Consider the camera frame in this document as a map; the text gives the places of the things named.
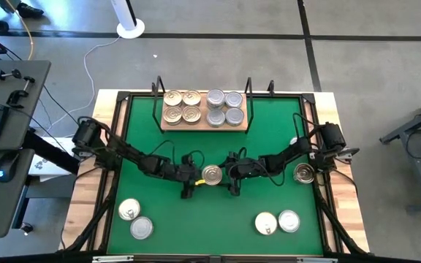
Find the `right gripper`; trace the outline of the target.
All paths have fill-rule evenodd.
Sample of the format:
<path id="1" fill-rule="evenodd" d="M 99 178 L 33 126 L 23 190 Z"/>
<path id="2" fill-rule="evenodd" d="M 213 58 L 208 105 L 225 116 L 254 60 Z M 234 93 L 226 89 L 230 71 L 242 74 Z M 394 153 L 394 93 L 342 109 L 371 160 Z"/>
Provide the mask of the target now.
<path id="1" fill-rule="evenodd" d="M 222 181 L 221 185 L 229 189 L 233 196 L 240 195 L 243 179 L 261 177 L 265 174 L 263 167 L 256 159 L 241 158 L 237 153 L 231 153 L 229 161 L 225 161 L 221 167 L 229 170 L 229 182 Z"/>

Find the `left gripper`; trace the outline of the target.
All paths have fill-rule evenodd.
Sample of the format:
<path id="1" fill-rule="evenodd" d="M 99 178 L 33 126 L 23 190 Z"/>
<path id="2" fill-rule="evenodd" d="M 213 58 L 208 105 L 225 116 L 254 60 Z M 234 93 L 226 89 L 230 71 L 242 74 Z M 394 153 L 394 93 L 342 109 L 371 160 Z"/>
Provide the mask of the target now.
<path id="1" fill-rule="evenodd" d="M 183 190 L 181 192 L 182 199 L 192 198 L 193 191 L 202 187 L 202 184 L 194 184 L 194 170 L 202 171 L 203 167 L 194 167 L 194 161 L 190 153 L 181 157 L 181 172 L 185 177 L 183 182 Z"/>

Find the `blue salmon can gold lid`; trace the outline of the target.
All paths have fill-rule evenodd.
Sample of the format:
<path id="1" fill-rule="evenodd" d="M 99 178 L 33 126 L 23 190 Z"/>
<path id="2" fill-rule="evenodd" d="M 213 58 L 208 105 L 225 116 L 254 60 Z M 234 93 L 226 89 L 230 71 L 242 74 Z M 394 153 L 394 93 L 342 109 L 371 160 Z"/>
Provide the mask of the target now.
<path id="1" fill-rule="evenodd" d="M 199 106 L 201 98 L 200 92 L 196 90 L 187 90 L 182 93 L 182 100 L 188 106 Z"/>
<path id="2" fill-rule="evenodd" d="M 201 115 L 201 109 L 198 106 L 188 105 L 182 109 L 182 119 L 190 125 L 199 123 Z"/>
<path id="3" fill-rule="evenodd" d="M 204 167 L 201 176 L 205 184 L 209 186 L 218 185 L 223 178 L 221 168 L 215 164 Z"/>
<path id="4" fill-rule="evenodd" d="M 180 107 L 183 101 L 182 93 L 177 90 L 166 91 L 163 100 L 167 106 Z"/>
<path id="5" fill-rule="evenodd" d="M 278 222 L 272 213 L 261 212 L 256 216 L 254 225 L 260 234 L 271 235 L 276 231 Z"/>
<path id="6" fill-rule="evenodd" d="M 163 110 L 162 118 L 171 126 L 178 125 L 182 119 L 182 109 L 177 106 L 168 106 Z"/>
<path id="7" fill-rule="evenodd" d="M 293 179 L 298 183 L 312 183 L 315 175 L 314 168 L 307 163 L 299 163 L 293 171 Z"/>

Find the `green table mat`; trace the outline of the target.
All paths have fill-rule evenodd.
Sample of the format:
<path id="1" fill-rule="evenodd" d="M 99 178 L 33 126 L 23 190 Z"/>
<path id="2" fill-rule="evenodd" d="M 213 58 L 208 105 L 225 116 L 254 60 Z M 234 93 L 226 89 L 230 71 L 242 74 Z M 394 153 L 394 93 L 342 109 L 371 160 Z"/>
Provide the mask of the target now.
<path id="1" fill-rule="evenodd" d="M 136 97 L 127 130 L 127 142 L 145 152 L 179 159 L 194 151 L 197 164 L 220 164 L 229 152 L 242 147 L 250 158 L 277 154 L 302 134 L 297 99 L 254 100 L 254 120 L 248 132 L 160 132 L 152 116 L 162 103 Z M 252 178 L 241 184 L 234 197 L 222 186 L 202 186 L 190 199 L 181 198 L 182 185 L 150 178 L 129 161 L 122 164 L 117 202 L 134 198 L 141 214 L 153 222 L 153 233 L 144 240 L 133 238 L 130 223 L 113 218 L 109 254 L 217 254 L 217 255 L 320 255 L 322 238 L 313 189 L 293 180 L 293 164 L 274 179 Z M 271 235 L 260 234 L 254 225 L 261 212 L 277 221 L 283 210 L 300 218 L 296 232 L 285 232 L 279 224 Z"/>

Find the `silver can on side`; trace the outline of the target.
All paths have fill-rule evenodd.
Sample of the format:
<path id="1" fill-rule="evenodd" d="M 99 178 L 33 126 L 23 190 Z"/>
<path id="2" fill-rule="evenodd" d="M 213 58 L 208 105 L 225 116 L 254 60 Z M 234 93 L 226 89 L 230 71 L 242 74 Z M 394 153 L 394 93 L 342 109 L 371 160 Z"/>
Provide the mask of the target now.
<path id="1" fill-rule="evenodd" d="M 140 203 L 136 199 L 125 199 L 118 207 L 118 215 L 125 221 L 132 221 L 140 214 Z"/>

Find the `white printed paper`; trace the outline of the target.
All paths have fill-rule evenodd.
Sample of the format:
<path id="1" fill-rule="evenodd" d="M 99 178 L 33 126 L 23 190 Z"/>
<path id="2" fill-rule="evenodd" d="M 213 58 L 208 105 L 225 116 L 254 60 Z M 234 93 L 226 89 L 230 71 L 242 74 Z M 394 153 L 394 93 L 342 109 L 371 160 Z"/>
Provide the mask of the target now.
<path id="1" fill-rule="evenodd" d="M 68 150 L 68 153 L 71 156 L 74 156 L 74 153 L 72 152 L 72 149 L 74 148 L 74 143 L 72 142 L 71 137 L 56 137 L 56 140 L 61 144 L 61 146 Z M 70 172 L 68 172 L 65 169 L 62 169 L 55 165 L 54 163 L 38 156 L 34 155 L 31 166 L 29 169 L 29 175 L 38 177 L 41 182 L 54 179 L 61 176 L 70 175 Z"/>

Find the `black computer mouse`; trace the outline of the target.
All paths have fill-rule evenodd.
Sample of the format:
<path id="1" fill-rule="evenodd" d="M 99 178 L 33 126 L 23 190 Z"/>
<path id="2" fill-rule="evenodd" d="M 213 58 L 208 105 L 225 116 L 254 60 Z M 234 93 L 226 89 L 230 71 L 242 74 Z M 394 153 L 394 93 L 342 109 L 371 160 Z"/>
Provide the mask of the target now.
<path id="1" fill-rule="evenodd" d="M 18 150 L 12 150 L 0 158 L 0 183 L 8 183 L 14 178 L 19 156 Z"/>

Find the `silver metal bracket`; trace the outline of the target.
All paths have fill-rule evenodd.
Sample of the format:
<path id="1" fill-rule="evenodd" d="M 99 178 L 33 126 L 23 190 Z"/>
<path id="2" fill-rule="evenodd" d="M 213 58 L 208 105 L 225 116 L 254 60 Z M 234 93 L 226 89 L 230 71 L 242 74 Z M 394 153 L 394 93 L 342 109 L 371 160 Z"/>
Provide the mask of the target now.
<path id="1" fill-rule="evenodd" d="M 91 263 L 122 263 L 133 262 L 133 255 L 120 255 L 120 256 L 94 256 Z"/>
<path id="2" fill-rule="evenodd" d="M 298 257 L 296 263 L 338 263 L 338 260 L 324 257 Z"/>

